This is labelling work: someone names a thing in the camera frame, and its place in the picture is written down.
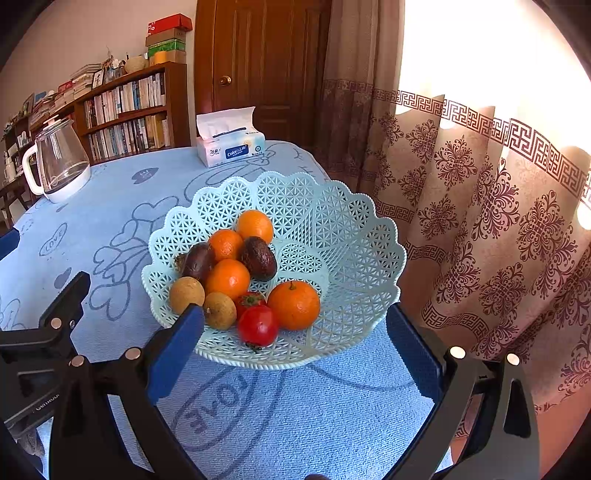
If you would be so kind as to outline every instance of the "tissue box label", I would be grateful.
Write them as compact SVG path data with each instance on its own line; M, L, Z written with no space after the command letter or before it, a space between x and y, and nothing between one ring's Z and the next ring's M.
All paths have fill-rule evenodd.
M230 158L240 157L242 155L248 154L248 145L238 145L237 147L227 148L226 149L226 158L229 160Z

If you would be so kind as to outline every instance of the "lattice basket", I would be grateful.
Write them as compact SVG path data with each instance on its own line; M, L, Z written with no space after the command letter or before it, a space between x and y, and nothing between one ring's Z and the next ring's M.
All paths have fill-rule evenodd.
M274 227L271 249L278 271L250 290L269 295L285 280L309 282L320 294L320 316L307 330L282 330L269 347L255 352L227 331L205 328L195 351L238 367L279 370L333 355L366 338L400 297L396 285L406 263L396 224L377 218L373 201L339 181L318 185L305 173L289 177L265 172L255 181L232 177L200 189L189 207L172 208L164 227L150 236L152 264L142 270L156 320L171 326L177 315L168 291L178 278L174 259L218 229L233 228L249 209L266 213Z

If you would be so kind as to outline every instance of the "kettle base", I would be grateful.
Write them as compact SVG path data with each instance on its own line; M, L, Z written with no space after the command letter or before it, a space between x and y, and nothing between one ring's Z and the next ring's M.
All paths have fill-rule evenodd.
M74 180L59 190L46 193L45 196L52 203L62 203L80 190L90 180L90 165L88 165Z

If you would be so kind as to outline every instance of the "door panel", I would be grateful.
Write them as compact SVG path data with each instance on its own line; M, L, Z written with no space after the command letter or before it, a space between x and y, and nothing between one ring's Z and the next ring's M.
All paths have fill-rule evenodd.
M254 105L266 138L310 149L329 21L330 0L217 0L214 109Z

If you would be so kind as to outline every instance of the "screw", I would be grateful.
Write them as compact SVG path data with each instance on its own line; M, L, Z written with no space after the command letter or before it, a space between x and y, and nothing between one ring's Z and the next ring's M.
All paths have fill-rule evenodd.
M84 357L82 355L76 355L71 361L70 365L73 367L79 367L84 363Z
M125 351L125 358L127 360L136 360L142 354L142 350L133 346Z
M508 353L508 354L507 354L507 361L508 361L508 362L509 362L511 365L515 365L515 366L517 366L517 365L519 365L519 362L520 362L521 360L519 360L519 357L518 357L516 354L514 354L514 353Z
M461 346L453 346L449 349L451 355L455 358L464 358L466 351Z

